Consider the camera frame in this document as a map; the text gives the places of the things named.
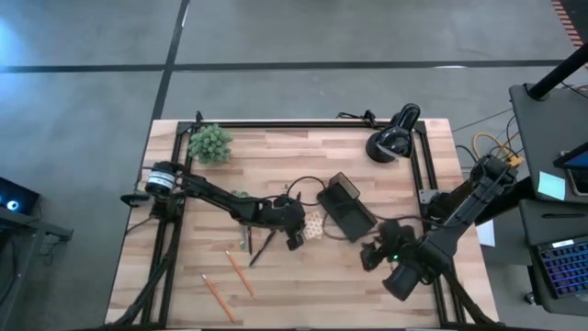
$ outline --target black desk lamp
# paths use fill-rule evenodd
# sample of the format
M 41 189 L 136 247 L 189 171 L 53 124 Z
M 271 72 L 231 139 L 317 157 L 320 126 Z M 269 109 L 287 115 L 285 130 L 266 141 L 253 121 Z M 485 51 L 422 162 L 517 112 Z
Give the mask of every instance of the black desk lamp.
M 394 115 L 390 126 L 376 132 L 366 143 L 366 152 L 372 160 L 380 163 L 394 161 L 397 157 L 411 157 L 413 153 L 413 127 L 421 115 L 415 104 L 406 104 Z

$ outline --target wooden table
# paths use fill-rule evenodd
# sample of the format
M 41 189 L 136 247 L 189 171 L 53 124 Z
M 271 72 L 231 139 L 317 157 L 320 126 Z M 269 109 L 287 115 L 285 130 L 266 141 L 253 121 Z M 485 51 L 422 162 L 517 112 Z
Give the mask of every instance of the wooden table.
M 169 160 L 175 138 L 176 120 L 153 123 L 144 166 Z M 463 181 L 448 120 L 425 120 L 440 189 L 451 190 Z M 339 171 L 361 191 L 360 199 L 373 212 L 386 216 L 417 214 L 410 160 L 377 164 L 365 152 L 370 129 L 229 129 L 232 160 L 209 167 L 194 162 L 192 172 L 227 190 L 245 190 L 264 197 L 285 191 L 302 176 L 316 176 L 325 182 Z M 421 158 L 422 174 L 425 176 Z M 293 192 L 302 200 L 314 201 L 320 186 L 302 181 Z M 320 207 L 305 207 L 306 211 Z M 149 207 L 132 212 L 129 226 L 144 220 Z M 417 235 L 422 225 L 414 225 Z M 329 222 L 327 230 L 340 234 Z M 116 320 L 132 303 L 147 280 L 153 253 L 156 222 L 133 230 L 124 242 L 119 268 L 107 311 L 107 322 Z M 268 231 L 254 229 L 254 249 L 259 249 Z M 168 327 L 403 327 L 436 326 L 438 319 L 432 286 L 419 284 L 413 294 L 400 302 L 381 285 L 390 275 L 390 265 L 376 270 L 361 268 L 359 241 L 350 244 L 323 237 L 309 240 L 294 252 L 286 236 L 277 234 L 255 268 L 248 268 L 248 253 L 241 251 L 239 224 L 229 214 L 201 200 L 189 200 Z M 233 270 L 224 251 L 229 250 L 251 281 L 254 301 Z M 474 227 L 459 241 L 455 256 L 458 277 L 474 301 L 497 320 L 490 282 Z M 231 323 L 210 293 L 200 274 L 215 284 L 238 319 Z M 451 297 L 444 283 L 447 311 L 452 316 Z M 158 312 L 158 295 L 153 309 Z

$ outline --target caster wheel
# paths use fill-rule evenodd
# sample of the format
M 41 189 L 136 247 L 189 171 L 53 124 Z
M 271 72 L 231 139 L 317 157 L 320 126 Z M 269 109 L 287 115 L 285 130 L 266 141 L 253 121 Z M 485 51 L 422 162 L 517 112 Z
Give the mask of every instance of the caster wheel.
M 525 294 L 525 302 L 530 305 L 537 305 L 535 302 L 535 294 L 533 294 L 533 292 Z

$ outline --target green plant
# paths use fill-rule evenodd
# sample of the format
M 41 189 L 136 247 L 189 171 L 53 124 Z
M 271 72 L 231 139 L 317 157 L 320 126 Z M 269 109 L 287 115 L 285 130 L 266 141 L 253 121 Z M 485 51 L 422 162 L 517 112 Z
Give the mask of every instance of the green plant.
M 231 149 L 228 143 L 232 142 L 231 135 L 218 124 L 213 124 L 200 129 L 190 137 L 188 146 L 190 156 L 198 157 L 203 165 L 219 165 L 229 162 Z

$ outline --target blue light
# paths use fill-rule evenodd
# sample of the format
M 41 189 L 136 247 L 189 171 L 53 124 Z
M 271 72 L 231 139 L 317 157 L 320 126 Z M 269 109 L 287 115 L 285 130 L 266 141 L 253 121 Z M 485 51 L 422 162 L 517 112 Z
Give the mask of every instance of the blue light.
M 6 206 L 10 211 L 15 211 L 18 208 L 18 202 L 12 200 L 9 201 Z

